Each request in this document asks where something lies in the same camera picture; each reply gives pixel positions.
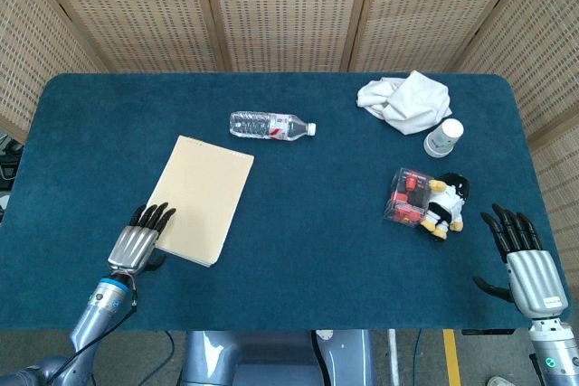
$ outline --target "floor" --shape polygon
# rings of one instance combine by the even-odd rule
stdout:
[[[570,323],[575,330],[579,330],[577,313],[573,313]],[[397,331],[402,385],[413,385],[413,353],[417,335],[417,330]],[[172,332],[172,336],[176,343],[174,357],[146,385],[176,384],[184,357],[185,334]],[[483,386],[492,375],[503,376],[517,386],[539,384],[528,360],[532,346],[526,330],[517,330],[510,336],[463,336],[460,331],[455,331],[455,338],[461,384]],[[390,385],[387,332],[374,331],[373,340],[376,385]],[[0,332],[0,374],[32,364],[47,354],[68,354],[69,351],[68,337],[64,331]],[[95,366],[97,384],[138,385],[169,355],[169,351],[170,343],[163,332],[116,332],[102,343],[98,352]],[[415,385],[449,384],[442,331],[422,331],[415,371]]]

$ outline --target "crumpled towel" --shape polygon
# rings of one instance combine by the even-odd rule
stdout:
[[[449,89],[418,71],[407,79],[370,81],[358,91],[356,104],[404,135],[436,126],[452,113]]]

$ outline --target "woven screen panel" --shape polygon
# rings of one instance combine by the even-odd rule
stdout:
[[[219,0],[235,71],[337,71],[354,0]]]
[[[579,288],[579,126],[533,153],[565,275]]]
[[[116,71],[214,71],[199,0],[64,0]]]
[[[0,0],[0,114],[19,140],[50,78],[99,69],[47,0]]]
[[[442,71],[491,0],[371,0],[354,71]]]
[[[506,0],[460,65],[508,79],[528,134],[579,100],[577,11],[579,0]]]

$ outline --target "white cup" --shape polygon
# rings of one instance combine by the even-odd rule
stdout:
[[[430,157],[444,157],[451,153],[462,133],[464,127],[458,119],[445,119],[424,139],[424,151]]]

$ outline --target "yellow floor line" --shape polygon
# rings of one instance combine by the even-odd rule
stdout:
[[[456,341],[454,331],[444,329],[444,353],[446,354],[446,369],[449,374],[449,386],[460,386],[459,356],[456,353]]]

